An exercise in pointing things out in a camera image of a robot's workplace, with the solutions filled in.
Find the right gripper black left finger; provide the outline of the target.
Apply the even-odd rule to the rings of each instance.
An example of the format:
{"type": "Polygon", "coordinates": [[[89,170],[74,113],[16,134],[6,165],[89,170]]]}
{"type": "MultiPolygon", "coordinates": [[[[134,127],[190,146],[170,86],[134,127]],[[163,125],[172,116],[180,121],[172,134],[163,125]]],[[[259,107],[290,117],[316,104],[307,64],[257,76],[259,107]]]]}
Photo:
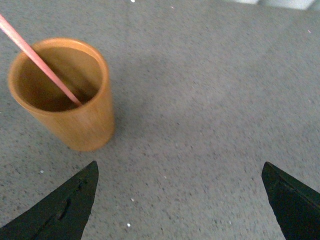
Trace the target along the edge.
{"type": "Polygon", "coordinates": [[[98,164],[85,168],[0,229],[2,240],[80,240],[95,201],[98,164]]]}

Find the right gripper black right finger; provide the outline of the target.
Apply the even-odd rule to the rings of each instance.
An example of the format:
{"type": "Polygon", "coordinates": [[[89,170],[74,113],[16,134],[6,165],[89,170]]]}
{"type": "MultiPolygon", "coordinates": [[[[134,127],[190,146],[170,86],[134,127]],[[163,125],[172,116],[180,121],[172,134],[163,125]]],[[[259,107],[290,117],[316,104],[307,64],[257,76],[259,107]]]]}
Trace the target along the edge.
{"type": "Polygon", "coordinates": [[[261,178],[285,239],[318,240],[320,194],[268,161],[261,178]]]}

